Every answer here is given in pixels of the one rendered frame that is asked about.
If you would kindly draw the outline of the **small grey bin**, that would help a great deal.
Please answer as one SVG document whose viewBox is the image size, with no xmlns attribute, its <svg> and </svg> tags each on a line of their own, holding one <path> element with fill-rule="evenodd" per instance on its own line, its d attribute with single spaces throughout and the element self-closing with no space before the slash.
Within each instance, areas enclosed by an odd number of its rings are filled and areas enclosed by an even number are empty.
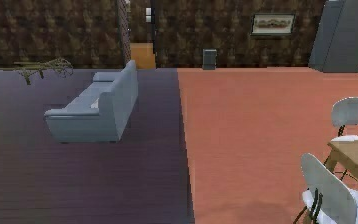
<svg viewBox="0 0 358 224">
<path fill-rule="evenodd" d="M 216 69 L 216 49 L 204 49 L 203 50 L 203 65 L 204 70 L 215 70 Z"/>
</svg>

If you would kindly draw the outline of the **grey-blue sofa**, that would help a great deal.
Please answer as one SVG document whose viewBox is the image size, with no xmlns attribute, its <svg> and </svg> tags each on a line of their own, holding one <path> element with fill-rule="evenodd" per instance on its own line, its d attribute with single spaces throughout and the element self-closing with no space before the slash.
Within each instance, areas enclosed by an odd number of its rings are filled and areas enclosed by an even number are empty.
<svg viewBox="0 0 358 224">
<path fill-rule="evenodd" d="M 138 98 L 137 68 L 130 60 L 119 72 L 96 72 L 93 82 L 61 109 L 44 117 L 60 143 L 118 142 Z"/>
</svg>

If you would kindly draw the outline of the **white chair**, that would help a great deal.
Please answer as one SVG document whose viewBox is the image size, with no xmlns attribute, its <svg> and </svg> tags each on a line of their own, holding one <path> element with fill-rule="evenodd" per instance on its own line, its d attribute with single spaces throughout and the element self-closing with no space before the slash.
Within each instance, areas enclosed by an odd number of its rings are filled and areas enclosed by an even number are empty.
<svg viewBox="0 0 358 224">
<path fill-rule="evenodd" d="M 358 96 L 346 97 L 335 102 L 331 110 L 331 122 L 338 129 L 333 141 L 358 141 L 358 135 L 344 134 L 347 126 L 358 125 Z"/>
<path fill-rule="evenodd" d="M 347 187 L 313 154 L 301 156 L 307 184 L 302 193 L 304 208 L 293 221 L 297 224 L 358 224 L 358 191 Z"/>
</svg>

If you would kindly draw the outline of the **wooden table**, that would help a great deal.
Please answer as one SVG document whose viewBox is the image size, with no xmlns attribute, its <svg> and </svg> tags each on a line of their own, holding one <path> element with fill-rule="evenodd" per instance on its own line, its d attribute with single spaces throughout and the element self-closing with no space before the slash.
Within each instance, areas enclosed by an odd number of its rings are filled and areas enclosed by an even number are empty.
<svg viewBox="0 0 358 224">
<path fill-rule="evenodd" d="M 330 141 L 330 154 L 325 160 L 326 168 L 333 172 L 340 163 L 350 174 L 358 180 L 358 140 Z"/>
</svg>

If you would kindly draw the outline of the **grey fridge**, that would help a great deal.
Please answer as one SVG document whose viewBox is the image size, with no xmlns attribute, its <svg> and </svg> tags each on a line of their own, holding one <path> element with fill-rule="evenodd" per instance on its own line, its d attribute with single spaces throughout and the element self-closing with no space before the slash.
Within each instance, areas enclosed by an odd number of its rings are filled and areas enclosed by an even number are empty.
<svg viewBox="0 0 358 224">
<path fill-rule="evenodd" d="M 358 0 L 327 0 L 308 67 L 323 73 L 358 73 Z"/>
</svg>

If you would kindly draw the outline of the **framed wall picture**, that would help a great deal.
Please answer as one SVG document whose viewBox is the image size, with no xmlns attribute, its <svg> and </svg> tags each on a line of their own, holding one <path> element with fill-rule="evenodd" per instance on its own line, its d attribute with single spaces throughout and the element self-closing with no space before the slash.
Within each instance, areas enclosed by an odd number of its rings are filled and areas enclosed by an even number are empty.
<svg viewBox="0 0 358 224">
<path fill-rule="evenodd" d="M 289 35 L 295 15 L 291 13 L 257 13 L 252 17 L 252 35 Z"/>
</svg>

